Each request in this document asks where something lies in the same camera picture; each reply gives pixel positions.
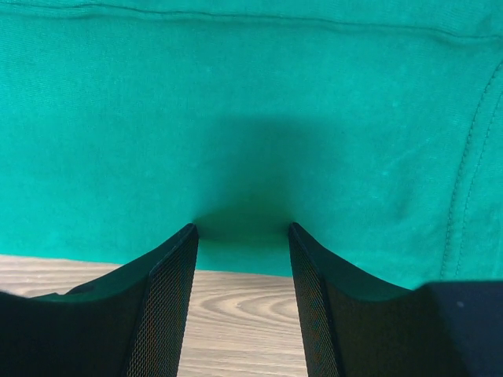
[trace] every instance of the textured black surface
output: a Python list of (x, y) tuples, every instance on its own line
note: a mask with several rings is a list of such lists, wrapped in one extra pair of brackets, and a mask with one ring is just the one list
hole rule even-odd
[(503, 282), (408, 291), (328, 251), (298, 224), (288, 235), (310, 377), (503, 376)]
[(66, 295), (0, 292), (0, 376), (175, 377), (198, 240), (189, 224)]

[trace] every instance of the light wood floor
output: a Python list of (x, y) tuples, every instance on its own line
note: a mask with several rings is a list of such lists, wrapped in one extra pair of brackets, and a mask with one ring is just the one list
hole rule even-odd
[[(65, 293), (118, 265), (0, 255), (0, 290)], [(196, 271), (179, 377), (305, 377), (291, 278)]]

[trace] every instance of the wood grain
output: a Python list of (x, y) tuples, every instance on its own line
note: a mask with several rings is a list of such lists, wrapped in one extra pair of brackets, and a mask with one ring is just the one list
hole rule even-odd
[[(118, 265), (0, 255), (0, 290), (65, 293)], [(305, 377), (291, 278), (196, 271), (179, 377)]]

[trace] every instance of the green shirt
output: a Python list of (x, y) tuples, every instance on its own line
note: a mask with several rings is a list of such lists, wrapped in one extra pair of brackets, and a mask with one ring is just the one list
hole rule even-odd
[(0, 0), (0, 252), (503, 278), (501, 0)]

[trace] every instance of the teal cloth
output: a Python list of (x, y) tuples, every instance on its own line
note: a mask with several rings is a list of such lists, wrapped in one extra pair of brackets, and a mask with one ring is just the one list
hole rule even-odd
[(503, 278), (501, 0), (0, 0), (0, 253)]

